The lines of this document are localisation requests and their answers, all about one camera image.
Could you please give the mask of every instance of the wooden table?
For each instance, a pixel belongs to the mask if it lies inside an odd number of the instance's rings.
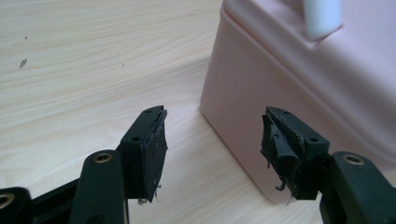
[[[220,4],[3,1],[0,189],[35,198],[78,178],[88,155],[164,105],[162,188],[129,201],[131,223],[321,223],[318,202],[267,201],[200,113]]]

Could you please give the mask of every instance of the pink plastic box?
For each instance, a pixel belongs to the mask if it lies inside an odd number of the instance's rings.
[[[301,1],[224,0],[201,110],[260,191],[286,202],[260,153],[265,107],[289,110],[331,142],[396,168],[396,1],[342,1],[342,25],[305,34]]]

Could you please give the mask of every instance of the white plastic rod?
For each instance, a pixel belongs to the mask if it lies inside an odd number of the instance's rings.
[[[306,34],[319,39],[341,25],[341,0],[304,0]]]

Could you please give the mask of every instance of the black plastic part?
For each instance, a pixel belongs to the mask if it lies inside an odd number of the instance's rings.
[[[396,223],[396,189],[370,160],[351,152],[335,152],[329,172],[345,214],[330,208],[331,216],[323,218],[324,223]],[[320,208],[322,215],[324,210],[329,207]],[[342,216],[346,222],[339,221]]]
[[[27,189],[0,189],[0,223],[30,224],[33,220],[32,207]]]
[[[166,110],[155,106],[143,111],[122,137],[117,151],[122,157],[125,194],[129,199],[152,202],[163,173],[166,150]]]
[[[68,223],[78,179],[33,200],[34,223]]]
[[[267,107],[263,123],[262,155],[282,186],[288,186],[297,200],[315,200],[316,168],[326,159],[329,141],[286,110]]]
[[[129,223],[119,152],[98,151],[85,161],[70,214],[70,224]]]

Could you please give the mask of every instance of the table surface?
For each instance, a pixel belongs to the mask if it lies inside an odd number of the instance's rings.
[[[162,188],[129,201],[131,223],[321,223],[318,201],[266,200],[199,110],[220,4],[2,1],[0,189],[35,198],[78,178],[87,156],[164,105]]]

